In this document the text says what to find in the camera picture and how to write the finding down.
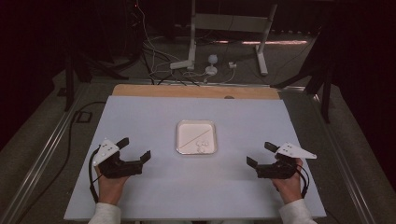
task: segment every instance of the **tripod leg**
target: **tripod leg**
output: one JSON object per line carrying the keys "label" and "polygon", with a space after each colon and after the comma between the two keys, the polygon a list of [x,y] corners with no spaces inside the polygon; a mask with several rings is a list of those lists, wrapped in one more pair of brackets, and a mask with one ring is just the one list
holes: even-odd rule
{"label": "tripod leg", "polygon": [[102,70],[104,73],[106,73],[107,75],[109,75],[110,77],[113,77],[115,79],[119,79],[119,80],[127,80],[129,79],[128,77],[123,77],[119,74],[117,74],[116,72],[114,72],[113,70],[107,68],[106,66],[100,64],[99,62],[95,61],[94,59],[88,57],[87,55],[85,55],[84,53],[80,53],[79,56],[87,61],[88,63],[92,64],[93,66],[96,66],[98,69]]}
{"label": "tripod leg", "polygon": [[74,102],[74,74],[73,74],[73,60],[69,53],[65,57],[65,74],[66,74],[66,107],[64,111],[68,111]]}
{"label": "tripod leg", "polygon": [[289,86],[290,84],[293,84],[294,82],[296,82],[298,80],[301,80],[301,79],[303,79],[305,77],[311,76],[313,73],[315,73],[319,69],[320,69],[319,66],[314,66],[314,67],[312,67],[312,68],[310,68],[310,69],[308,69],[306,71],[303,71],[303,72],[300,71],[300,73],[297,74],[296,76],[291,77],[291,78],[289,78],[289,79],[287,79],[287,80],[285,80],[283,82],[280,82],[278,84],[270,85],[270,87],[271,88],[277,88],[277,89],[283,89],[283,88]]}
{"label": "tripod leg", "polygon": [[307,94],[317,94],[320,87],[323,85],[326,80],[326,70],[320,71],[319,74],[315,74],[312,76],[311,80],[309,80],[308,85],[305,87],[305,92]]}
{"label": "tripod leg", "polygon": [[326,74],[326,79],[324,81],[323,86],[323,96],[322,96],[322,104],[321,104],[321,115],[326,120],[327,123],[330,123],[329,119],[329,103],[330,103],[330,90],[332,88],[332,71],[328,70]]}

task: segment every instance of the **metal stand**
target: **metal stand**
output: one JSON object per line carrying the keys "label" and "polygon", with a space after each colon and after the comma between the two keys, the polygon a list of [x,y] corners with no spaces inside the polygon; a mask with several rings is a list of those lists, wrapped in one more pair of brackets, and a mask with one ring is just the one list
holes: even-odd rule
{"label": "metal stand", "polygon": [[323,85],[323,96],[321,102],[321,115],[326,120],[327,123],[330,123],[329,120],[329,103],[330,103],[330,90],[332,85],[332,70],[333,66],[323,66],[323,64],[318,64],[309,69],[302,69],[299,74],[294,77],[291,77],[281,83],[271,85],[271,88],[283,89],[290,84],[303,79],[308,76],[312,76],[309,80],[308,85],[306,85],[304,91],[307,94],[317,94],[320,87]]}
{"label": "metal stand", "polygon": [[171,63],[171,69],[187,67],[188,70],[194,70],[196,51],[195,29],[242,31],[262,33],[262,42],[260,43],[260,45],[256,46],[256,53],[261,75],[268,75],[267,66],[265,64],[262,52],[264,49],[265,41],[267,40],[268,34],[271,30],[276,7],[277,4],[271,5],[271,10],[268,18],[202,14],[195,12],[195,0],[191,0],[191,40],[189,58],[187,61]]}
{"label": "metal stand", "polygon": [[101,63],[92,59],[83,52],[78,51],[70,42],[66,43],[67,49],[65,51],[65,75],[66,75],[66,88],[64,96],[66,97],[66,106],[64,111],[68,111],[74,103],[74,72],[76,72],[79,81],[90,82],[92,75],[87,63],[91,66],[103,71],[106,75],[118,80],[127,80],[128,77],[123,77],[113,70],[105,67]]}

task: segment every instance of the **white table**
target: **white table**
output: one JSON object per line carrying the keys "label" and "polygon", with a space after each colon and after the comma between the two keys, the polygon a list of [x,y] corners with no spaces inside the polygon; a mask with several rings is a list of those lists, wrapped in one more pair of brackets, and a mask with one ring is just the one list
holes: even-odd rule
{"label": "white table", "polygon": [[[177,124],[183,119],[215,123],[218,151],[181,155],[176,151]],[[151,150],[143,174],[128,180],[120,208],[123,219],[211,220],[279,217],[279,194],[269,179],[257,178],[246,164],[275,162],[264,142],[299,145],[282,100],[110,96],[64,215],[87,220],[94,212],[88,160],[104,138],[130,138],[121,150],[125,161]],[[305,197],[314,217],[326,216],[315,181]]]}

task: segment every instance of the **metal rail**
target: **metal rail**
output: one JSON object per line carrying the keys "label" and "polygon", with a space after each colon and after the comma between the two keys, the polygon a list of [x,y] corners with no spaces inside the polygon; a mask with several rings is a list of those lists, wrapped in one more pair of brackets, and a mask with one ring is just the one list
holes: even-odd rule
{"label": "metal rail", "polygon": [[330,143],[332,144],[338,169],[341,173],[341,176],[344,179],[344,182],[346,183],[346,188],[349,191],[352,202],[355,204],[356,210],[359,216],[361,217],[361,223],[375,224],[376,223],[375,218],[372,212],[370,211],[370,208],[366,200],[364,199],[359,183],[357,182],[355,176],[352,174],[352,171],[348,165],[347,159],[344,156],[341,147],[338,145],[334,132],[332,131],[332,127],[329,124],[327,124],[321,116],[319,109],[320,100],[318,96],[315,95],[313,98],[310,99],[310,101],[315,109],[315,113],[317,114],[320,125],[322,126],[324,132],[329,137]]}
{"label": "metal rail", "polygon": [[34,164],[31,166],[23,181],[21,182],[17,193],[14,195],[14,198],[8,205],[6,212],[0,219],[1,224],[11,224],[15,223],[18,220],[23,207],[26,205],[26,202],[31,196],[35,185],[40,179],[40,176],[43,174],[47,164],[51,159],[53,152],[58,146],[64,134],[64,131],[68,126],[69,121],[73,117],[73,111],[75,110],[78,100],[87,91],[87,85],[88,84],[86,83],[79,84],[78,90],[76,92],[76,101],[71,105],[68,112],[64,112],[53,133],[49,137],[47,144],[41,150],[41,153],[35,160]]}

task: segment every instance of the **white stand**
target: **white stand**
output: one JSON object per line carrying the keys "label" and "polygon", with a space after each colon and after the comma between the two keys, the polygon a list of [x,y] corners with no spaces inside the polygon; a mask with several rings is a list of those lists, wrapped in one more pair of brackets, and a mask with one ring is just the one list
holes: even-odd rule
{"label": "white stand", "polygon": [[218,73],[218,69],[212,64],[205,69],[205,72],[210,76],[214,76]]}
{"label": "white stand", "polygon": [[271,25],[276,12],[277,4],[271,5],[271,10],[267,18],[261,17],[246,17],[246,16],[230,16],[230,15],[216,15],[216,14],[201,14],[195,12],[195,0],[191,0],[191,40],[189,59],[181,62],[178,65],[186,65],[188,70],[194,70],[195,62],[195,29],[210,29],[210,30],[226,30],[226,31],[242,31],[242,32],[256,32],[262,33],[262,42],[256,46],[257,59],[260,66],[260,74],[262,76],[268,75],[267,66],[265,64],[263,49],[265,41],[271,30]]}

